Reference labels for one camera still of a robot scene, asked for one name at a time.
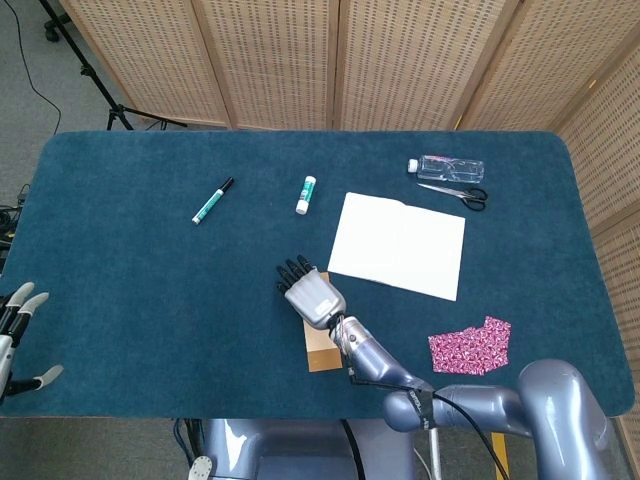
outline table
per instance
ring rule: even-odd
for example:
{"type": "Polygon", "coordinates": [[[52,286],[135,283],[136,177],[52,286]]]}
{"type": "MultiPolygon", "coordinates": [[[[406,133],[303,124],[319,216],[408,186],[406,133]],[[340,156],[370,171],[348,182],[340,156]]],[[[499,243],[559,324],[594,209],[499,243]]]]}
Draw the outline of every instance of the table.
{"type": "MultiPolygon", "coordinates": [[[[0,292],[36,282],[15,374],[55,363],[50,387],[5,415],[368,418],[385,392],[345,371],[308,373],[300,318],[275,289],[298,253],[326,268],[347,192],[466,217],[458,300],[332,275],[349,312],[436,387],[514,387],[540,358],[574,364],[607,415],[631,375],[568,152],[550,133],[85,132],[45,147],[0,292]],[[482,213],[415,187],[421,153],[486,166],[482,213]],[[295,213],[307,175],[309,213],[295,213]],[[207,218],[191,218],[228,177],[207,218]],[[432,372],[427,336],[513,325],[510,364],[484,377],[432,372]]],[[[413,247],[421,251],[419,239],[413,247]]]]}

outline robotic hand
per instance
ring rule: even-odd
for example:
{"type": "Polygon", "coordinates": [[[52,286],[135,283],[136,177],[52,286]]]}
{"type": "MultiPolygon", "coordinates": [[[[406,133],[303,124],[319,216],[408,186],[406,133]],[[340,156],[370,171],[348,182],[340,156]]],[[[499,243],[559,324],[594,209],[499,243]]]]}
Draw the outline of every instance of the robotic hand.
{"type": "Polygon", "coordinates": [[[40,293],[26,300],[34,287],[32,282],[25,283],[13,294],[0,299],[0,402],[5,397],[40,390],[53,382],[63,370],[62,365],[55,365],[40,376],[24,380],[11,378],[16,348],[36,309],[49,298],[48,293],[40,293]]]}
{"type": "Polygon", "coordinates": [[[346,315],[342,294],[304,257],[298,256],[298,262],[287,260],[289,270],[277,268],[282,278],[277,289],[310,326],[329,330],[352,383],[394,390],[382,406],[389,427],[409,432],[473,426],[481,436],[484,430],[530,437],[539,478],[609,478],[598,455],[607,445],[609,422],[575,367],[562,360],[538,360],[522,370],[517,391],[450,385],[436,392],[405,370],[355,317],[346,315]]]}

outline bottle cap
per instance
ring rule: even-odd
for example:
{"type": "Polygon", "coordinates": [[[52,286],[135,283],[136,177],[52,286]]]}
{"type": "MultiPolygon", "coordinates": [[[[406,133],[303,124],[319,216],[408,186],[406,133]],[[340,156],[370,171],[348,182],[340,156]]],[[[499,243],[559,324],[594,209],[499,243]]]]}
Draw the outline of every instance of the bottle cap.
{"type": "Polygon", "coordinates": [[[296,213],[299,213],[300,215],[306,215],[308,209],[308,202],[305,202],[304,200],[298,200],[298,205],[296,205],[296,213]]]}

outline glue stick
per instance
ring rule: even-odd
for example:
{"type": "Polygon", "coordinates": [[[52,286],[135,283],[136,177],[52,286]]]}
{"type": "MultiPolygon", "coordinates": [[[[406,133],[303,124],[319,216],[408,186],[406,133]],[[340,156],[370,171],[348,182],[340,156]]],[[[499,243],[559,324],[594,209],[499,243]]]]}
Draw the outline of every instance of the glue stick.
{"type": "Polygon", "coordinates": [[[316,185],[316,177],[306,177],[304,179],[304,185],[300,192],[300,198],[298,199],[298,205],[296,206],[296,213],[300,215],[306,215],[309,209],[309,202],[311,201],[311,195],[313,194],[313,187],[316,185]]]}

